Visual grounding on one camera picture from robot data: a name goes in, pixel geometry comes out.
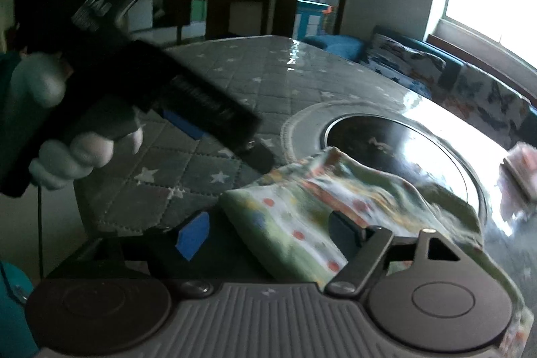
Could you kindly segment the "gloved left hand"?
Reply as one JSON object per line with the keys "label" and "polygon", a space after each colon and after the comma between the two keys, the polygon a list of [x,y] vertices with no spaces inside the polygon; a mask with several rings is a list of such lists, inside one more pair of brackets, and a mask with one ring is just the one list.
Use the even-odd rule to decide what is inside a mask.
{"label": "gloved left hand", "polygon": [[[58,106],[66,89],[67,72],[56,58],[29,54],[14,58],[1,68],[1,138],[26,129],[36,111]],[[83,131],[65,143],[56,130],[50,131],[29,162],[18,161],[14,169],[1,174],[1,193],[11,198],[24,194],[27,185],[17,187],[14,178],[25,176],[34,185],[55,191],[107,165],[113,158],[115,141],[93,131]]]}

